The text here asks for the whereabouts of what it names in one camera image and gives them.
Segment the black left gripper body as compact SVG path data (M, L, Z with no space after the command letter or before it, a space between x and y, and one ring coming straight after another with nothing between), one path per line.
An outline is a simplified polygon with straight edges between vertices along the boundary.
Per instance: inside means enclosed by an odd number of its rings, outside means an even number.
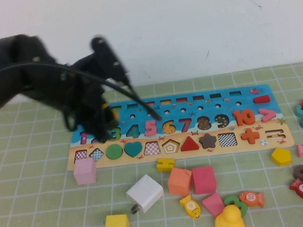
M107 101L102 96L102 81L107 79L107 73L95 53L72 65L61 65L59 69L61 80L70 85L66 88L62 106L65 126L69 131L75 131L78 126L86 130L87 110L95 110L103 118L102 104Z

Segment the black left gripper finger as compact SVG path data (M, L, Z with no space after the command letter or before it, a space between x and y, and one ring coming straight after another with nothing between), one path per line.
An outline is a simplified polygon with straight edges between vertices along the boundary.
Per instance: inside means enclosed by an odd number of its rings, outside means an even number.
M109 131L116 128L119 124L117 113L110 108L107 102L102 104L102 112L106 130Z
M89 109L85 116L87 132L92 134L98 142L105 143L108 140L108 132L104 126L102 114Z

